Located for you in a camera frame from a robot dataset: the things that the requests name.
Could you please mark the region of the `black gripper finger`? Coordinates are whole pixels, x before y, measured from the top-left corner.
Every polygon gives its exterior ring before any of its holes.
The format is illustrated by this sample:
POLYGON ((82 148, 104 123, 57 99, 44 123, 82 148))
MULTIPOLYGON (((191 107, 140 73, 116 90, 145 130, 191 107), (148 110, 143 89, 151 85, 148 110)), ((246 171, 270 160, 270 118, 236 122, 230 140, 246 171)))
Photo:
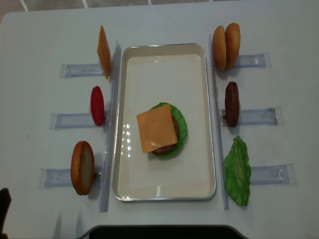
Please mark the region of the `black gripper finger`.
POLYGON ((0 191, 0 239, 8 239, 7 234, 3 232, 3 227, 5 223, 5 218, 8 209, 11 204, 11 196, 8 188, 3 188, 0 191))

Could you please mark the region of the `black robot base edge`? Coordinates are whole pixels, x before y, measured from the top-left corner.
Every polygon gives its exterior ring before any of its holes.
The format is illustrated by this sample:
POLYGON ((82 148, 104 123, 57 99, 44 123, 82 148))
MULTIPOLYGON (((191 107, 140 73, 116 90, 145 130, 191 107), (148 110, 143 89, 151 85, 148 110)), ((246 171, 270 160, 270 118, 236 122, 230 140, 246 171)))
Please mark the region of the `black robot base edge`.
POLYGON ((107 226, 97 227, 85 239, 244 239, 229 227, 219 226, 107 226))

